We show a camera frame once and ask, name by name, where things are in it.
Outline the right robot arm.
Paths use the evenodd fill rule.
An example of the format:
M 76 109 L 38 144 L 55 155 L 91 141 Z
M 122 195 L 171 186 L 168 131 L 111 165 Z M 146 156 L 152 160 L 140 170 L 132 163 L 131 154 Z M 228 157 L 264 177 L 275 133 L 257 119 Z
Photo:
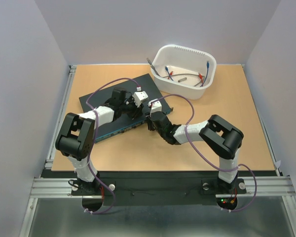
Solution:
M 219 157 L 217 187 L 223 193 L 235 188 L 238 156 L 244 134 L 218 115 L 192 125 L 172 124 L 163 112 L 147 113 L 148 130 L 157 133 L 170 145 L 205 142 Z

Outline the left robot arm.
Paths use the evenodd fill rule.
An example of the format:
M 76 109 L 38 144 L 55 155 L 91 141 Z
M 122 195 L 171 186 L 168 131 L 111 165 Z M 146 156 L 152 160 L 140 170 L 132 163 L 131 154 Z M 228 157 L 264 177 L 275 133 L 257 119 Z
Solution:
M 95 143 L 98 128 L 116 121 L 126 114 L 130 119 L 140 117 L 143 102 L 148 99 L 146 92 L 137 91 L 126 98 L 127 91 L 114 88 L 111 98 L 97 108 L 83 114 L 68 113 L 58 133 L 55 148 L 68 158 L 77 174 L 76 181 L 70 181 L 74 191 L 83 190 L 90 195 L 96 194 L 100 188 L 98 171 L 90 161 L 90 154 Z

